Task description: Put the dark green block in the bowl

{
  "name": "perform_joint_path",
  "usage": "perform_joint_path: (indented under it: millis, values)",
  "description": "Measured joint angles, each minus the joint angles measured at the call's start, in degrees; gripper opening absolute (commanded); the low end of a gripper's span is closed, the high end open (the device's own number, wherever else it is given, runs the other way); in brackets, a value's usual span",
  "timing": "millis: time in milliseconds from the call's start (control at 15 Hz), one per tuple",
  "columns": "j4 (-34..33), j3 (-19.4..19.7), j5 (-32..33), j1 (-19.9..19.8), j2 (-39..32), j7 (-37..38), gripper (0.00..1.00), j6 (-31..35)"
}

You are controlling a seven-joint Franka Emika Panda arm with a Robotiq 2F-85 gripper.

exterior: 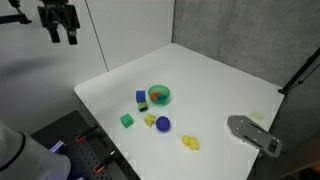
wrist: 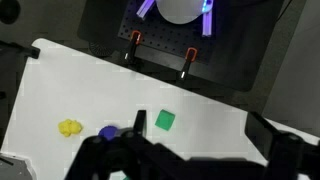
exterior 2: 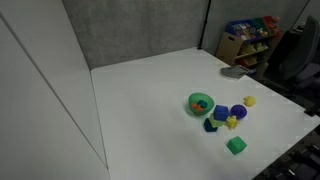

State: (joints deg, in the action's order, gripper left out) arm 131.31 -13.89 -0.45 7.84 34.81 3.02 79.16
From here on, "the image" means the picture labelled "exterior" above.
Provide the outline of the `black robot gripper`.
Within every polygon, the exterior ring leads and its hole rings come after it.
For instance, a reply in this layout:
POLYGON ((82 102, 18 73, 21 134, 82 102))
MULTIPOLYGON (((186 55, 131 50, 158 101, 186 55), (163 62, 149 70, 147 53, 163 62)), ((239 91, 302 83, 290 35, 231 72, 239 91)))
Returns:
MULTIPOLYGON (((74 30, 80 28, 80 22, 76 8, 73 5, 38 6, 37 9, 43 27, 49 28, 50 26, 61 24, 68 31, 69 44, 77 44, 77 33, 74 30)), ((56 30, 50 30, 49 34, 53 43, 60 42, 59 34, 56 30)))

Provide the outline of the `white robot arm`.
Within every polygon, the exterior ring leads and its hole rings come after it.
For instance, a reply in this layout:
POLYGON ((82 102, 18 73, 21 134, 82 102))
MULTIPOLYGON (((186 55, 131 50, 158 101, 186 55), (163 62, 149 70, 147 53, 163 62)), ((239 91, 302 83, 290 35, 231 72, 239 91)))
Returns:
MULTIPOLYGON (((61 24, 71 45, 77 43, 80 23, 75 7, 68 0, 40 0, 40 21, 54 43, 60 41, 57 27, 61 24)), ((0 180, 67 180, 71 160, 58 151, 65 145, 61 140, 50 149, 24 132, 0 124, 0 180)))

